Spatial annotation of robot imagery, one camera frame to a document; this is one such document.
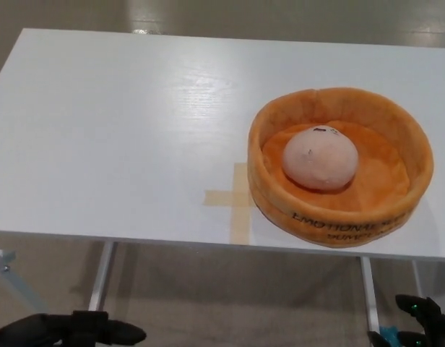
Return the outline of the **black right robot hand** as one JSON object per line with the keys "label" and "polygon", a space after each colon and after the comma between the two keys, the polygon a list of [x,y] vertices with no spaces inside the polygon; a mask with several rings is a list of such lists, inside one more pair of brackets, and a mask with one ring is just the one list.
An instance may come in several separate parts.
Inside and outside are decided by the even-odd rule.
{"label": "black right robot hand", "polygon": [[401,331],[395,327],[368,331],[372,346],[445,347],[445,314],[432,298],[397,294],[395,301],[400,310],[416,319],[423,332]]}

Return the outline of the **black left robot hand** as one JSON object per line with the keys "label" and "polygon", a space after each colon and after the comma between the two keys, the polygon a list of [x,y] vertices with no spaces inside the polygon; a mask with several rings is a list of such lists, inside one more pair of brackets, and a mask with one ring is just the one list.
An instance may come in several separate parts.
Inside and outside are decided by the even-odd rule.
{"label": "black left robot hand", "polygon": [[0,328],[0,346],[135,346],[146,332],[104,311],[32,314]]}

